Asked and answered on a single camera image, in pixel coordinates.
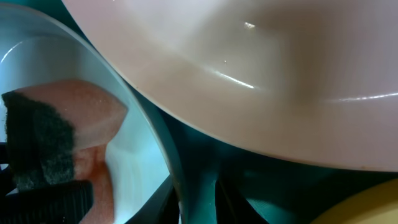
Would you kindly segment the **white plate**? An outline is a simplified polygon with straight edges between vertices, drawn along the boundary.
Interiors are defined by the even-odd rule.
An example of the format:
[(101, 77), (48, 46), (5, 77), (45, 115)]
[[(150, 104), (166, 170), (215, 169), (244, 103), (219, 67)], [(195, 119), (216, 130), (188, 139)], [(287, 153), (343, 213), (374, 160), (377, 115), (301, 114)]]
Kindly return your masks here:
[(397, 170), (396, 0), (66, 0), (139, 93), (278, 159)]

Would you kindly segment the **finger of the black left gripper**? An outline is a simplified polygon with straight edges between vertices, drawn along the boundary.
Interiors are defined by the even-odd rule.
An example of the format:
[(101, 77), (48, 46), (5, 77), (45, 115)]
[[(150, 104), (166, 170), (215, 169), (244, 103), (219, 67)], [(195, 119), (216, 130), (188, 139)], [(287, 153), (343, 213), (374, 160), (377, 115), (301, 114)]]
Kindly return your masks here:
[[(70, 174), (66, 180), (56, 183), (47, 179), (41, 161), (55, 156), (72, 159), (72, 143), (58, 146), (27, 146), (10, 150), (1, 143), (1, 163), (9, 167), (1, 171), (1, 223), (79, 223), (93, 206), (93, 186), (87, 180), (74, 180)], [(18, 184), (14, 180), (14, 166), (27, 163), (34, 172), (34, 188), (9, 192)]]

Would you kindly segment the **teal plastic tray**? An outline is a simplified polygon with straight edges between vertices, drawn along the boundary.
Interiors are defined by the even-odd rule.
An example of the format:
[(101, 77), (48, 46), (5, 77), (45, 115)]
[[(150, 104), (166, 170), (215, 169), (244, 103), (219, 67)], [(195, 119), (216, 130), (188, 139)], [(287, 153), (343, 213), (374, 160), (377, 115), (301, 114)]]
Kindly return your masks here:
[[(64, 2), (32, 6), (51, 14), (61, 7), (71, 15)], [(187, 223), (216, 221), (215, 184), (223, 175), (269, 223), (310, 223), (347, 197), (397, 178), (397, 170), (318, 166), (248, 151), (185, 124), (134, 90), (158, 134), (172, 138), (167, 154), (181, 183)]]

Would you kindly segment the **light blue plate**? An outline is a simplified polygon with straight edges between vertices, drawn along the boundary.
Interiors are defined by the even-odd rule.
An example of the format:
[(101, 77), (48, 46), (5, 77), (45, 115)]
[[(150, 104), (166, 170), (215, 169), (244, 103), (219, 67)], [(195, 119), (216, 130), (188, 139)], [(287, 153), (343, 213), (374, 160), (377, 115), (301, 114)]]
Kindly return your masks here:
[(2, 3), (1, 143), (6, 141), (2, 95), (62, 80), (94, 84), (127, 109), (105, 154), (113, 186), (113, 223), (126, 223), (170, 176), (163, 141), (133, 90), (88, 42), (44, 13)]

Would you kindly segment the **pink and green sponge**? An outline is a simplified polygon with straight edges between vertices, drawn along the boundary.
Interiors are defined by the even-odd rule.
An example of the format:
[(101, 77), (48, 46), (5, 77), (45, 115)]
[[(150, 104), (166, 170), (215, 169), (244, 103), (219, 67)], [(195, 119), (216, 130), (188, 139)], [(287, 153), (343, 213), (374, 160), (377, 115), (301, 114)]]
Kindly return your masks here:
[[(72, 159), (55, 156), (41, 161), (47, 179), (60, 183), (70, 174), (93, 186), (93, 206), (79, 223), (113, 223), (113, 186), (105, 162), (106, 147), (118, 133), (127, 113), (112, 94), (83, 80), (62, 80), (29, 86), (2, 95), (6, 108), (6, 146), (58, 146), (72, 143)], [(14, 166), (18, 186), (9, 194), (33, 189), (34, 172)]]

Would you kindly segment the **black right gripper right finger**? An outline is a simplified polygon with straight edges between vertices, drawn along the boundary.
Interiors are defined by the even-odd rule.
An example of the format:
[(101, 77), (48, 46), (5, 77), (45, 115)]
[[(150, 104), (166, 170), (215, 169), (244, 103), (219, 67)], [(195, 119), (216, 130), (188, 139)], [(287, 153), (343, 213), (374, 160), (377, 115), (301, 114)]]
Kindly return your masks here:
[(215, 208), (217, 224), (269, 224), (228, 179), (216, 181)]

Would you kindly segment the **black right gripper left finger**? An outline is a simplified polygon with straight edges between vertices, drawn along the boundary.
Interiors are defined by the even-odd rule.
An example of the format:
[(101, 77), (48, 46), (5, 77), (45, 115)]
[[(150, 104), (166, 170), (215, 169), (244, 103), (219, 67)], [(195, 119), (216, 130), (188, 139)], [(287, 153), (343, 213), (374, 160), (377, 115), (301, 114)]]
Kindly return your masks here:
[(179, 224), (179, 199), (168, 176), (143, 207), (126, 224)]

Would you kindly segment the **yellow-green plate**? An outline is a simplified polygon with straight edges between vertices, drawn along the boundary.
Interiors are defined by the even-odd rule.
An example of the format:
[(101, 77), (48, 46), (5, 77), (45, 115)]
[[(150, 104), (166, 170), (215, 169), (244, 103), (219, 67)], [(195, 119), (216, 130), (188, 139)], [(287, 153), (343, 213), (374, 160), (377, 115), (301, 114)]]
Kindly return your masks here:
[(312, 224), (345, 223), (397, 224), (397, 180), (351, 196), (312, 221)]

